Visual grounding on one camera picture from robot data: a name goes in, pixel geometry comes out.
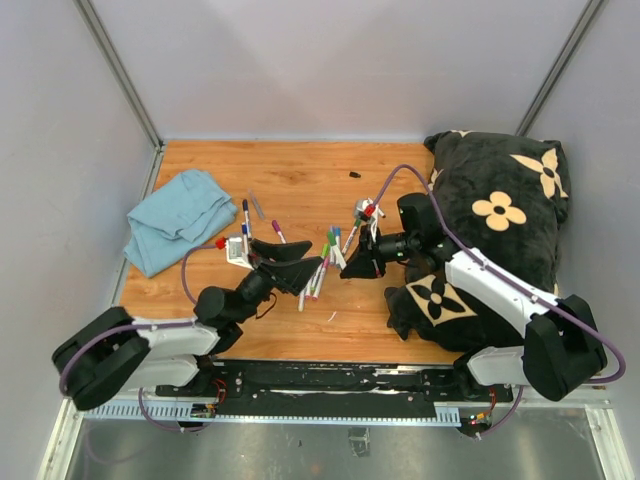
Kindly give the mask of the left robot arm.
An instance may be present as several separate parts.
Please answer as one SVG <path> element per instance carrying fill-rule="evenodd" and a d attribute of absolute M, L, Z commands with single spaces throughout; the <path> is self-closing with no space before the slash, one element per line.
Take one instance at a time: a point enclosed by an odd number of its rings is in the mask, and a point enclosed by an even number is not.
<path fill-rule="evenodd" d="M 157 386 L 207 393 L 214 371 L 199 358 L 229 350 L 243 334 L 242 323 L 261 317 L 260 305 L 276 294 L 301 294 L 323 262 L 309 255 L 311 246 L 252 240 L 248 273 L 238 286 L 203 289 L 188 318 L 154 320 L 108 308 L 54 351 L 60 392 L 80 411 Z"/>

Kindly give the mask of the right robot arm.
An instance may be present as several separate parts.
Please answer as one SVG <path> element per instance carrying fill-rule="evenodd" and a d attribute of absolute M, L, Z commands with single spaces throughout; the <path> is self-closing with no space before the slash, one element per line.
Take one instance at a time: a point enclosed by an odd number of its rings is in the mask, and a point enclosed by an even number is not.
<path fill-rule="evenodd" d="M 560 298 L 527 284 L 478 249 L 465 252 L 448 236 L 430 198 L 411 193 L 397 201 L 402 232 L 382 235 L 364 226 L 340 273 L 343 279 L 384 276 L 406 260 L 416 279 L 389 287 L 389 326 L 460 353 L 453 387 L 474 400 L 499 384 L 531 386 L 559 401 L 607 365 L 588 303 Z"/>

